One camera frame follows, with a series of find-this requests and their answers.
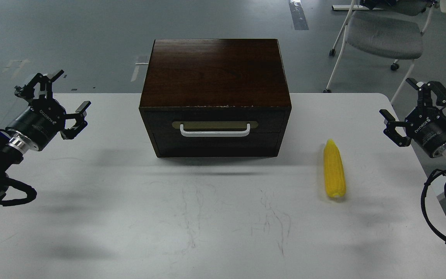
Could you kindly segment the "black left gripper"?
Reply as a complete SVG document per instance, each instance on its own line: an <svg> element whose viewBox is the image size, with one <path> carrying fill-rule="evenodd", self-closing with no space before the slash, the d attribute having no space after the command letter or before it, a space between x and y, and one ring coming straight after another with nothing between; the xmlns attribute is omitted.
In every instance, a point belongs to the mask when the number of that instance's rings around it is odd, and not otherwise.
<svg viewBox="0 0 446 279"><path fill-rule="evenodd" d="M61 69L52 77L37 73L23 87L15 86L14 95L25 100L29 106L6 127L10 134L19 132L29 138L32 150L42 151L60 131L62 139L72 140L78 136L88 122L86 109L91 101L83 101L75 113L66 114L63 106L53 98L53 83L64 74ZM35 99L35 87L39 85L39 98ZM65 120L74 119L75 124L64 128Z"/></svg>

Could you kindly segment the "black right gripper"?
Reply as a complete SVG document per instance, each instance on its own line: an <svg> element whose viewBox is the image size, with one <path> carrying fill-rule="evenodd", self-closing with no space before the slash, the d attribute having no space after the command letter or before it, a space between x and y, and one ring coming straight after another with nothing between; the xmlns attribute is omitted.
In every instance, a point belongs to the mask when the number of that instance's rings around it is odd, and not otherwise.
<svg viewBox="0 0 446 279"><path fill-rule="evenodd" d="M417 105L405 117L405 122L395 120L388 110L380 109L379 113L386 120L383 133L399 147L409 146L412 138L430 158L440 157L442 151L439 149L446 144L446 116L432 105L431 94L436 96L436 106L445 108L446 87L438 81L418 85L414 78L406 78L406 82L418 93ZM397 127L407 128L407 136L402 136Z"/></svg>

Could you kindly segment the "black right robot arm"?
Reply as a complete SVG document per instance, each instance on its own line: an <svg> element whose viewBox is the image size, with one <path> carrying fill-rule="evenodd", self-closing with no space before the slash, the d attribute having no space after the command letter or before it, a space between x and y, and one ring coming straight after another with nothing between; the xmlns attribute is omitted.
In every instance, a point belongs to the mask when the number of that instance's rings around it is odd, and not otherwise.
<svg viewBox="0 0 446 279"><path fill-rule="evenodd" d="M415 141L430 158L446 158L446 88L441 82L418 82L414 78L405 80L418 93L415 108L404 118L397 121L388 110L379 113L385 118L384 134L399 147L406 147ZM446 236L430 222L426 211L426 196L431 183L440 176L446 177L446 169L435 169L423 186L420 207L429 228L446 244Z"/></svg>

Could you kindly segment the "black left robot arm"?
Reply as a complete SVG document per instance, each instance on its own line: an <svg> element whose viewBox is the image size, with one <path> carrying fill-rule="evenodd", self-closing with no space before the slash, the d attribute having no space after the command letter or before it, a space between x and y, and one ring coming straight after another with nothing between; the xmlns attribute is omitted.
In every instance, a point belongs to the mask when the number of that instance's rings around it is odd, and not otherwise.
<svg viewBox="0 0 446 279"><path fill-rule="evenodd" d="M57 134L72 140L88 125L85 117L90 101L82 102L74 113L67 113L53 97L53 83L63 73L62 69L53 76L37 73L24 86L15 87L15 96L28 105L5 129L0 129L1 206L27 204L37 196L32 186L7 175L12 165L23 161L27 151L42 151Z"/></svg>

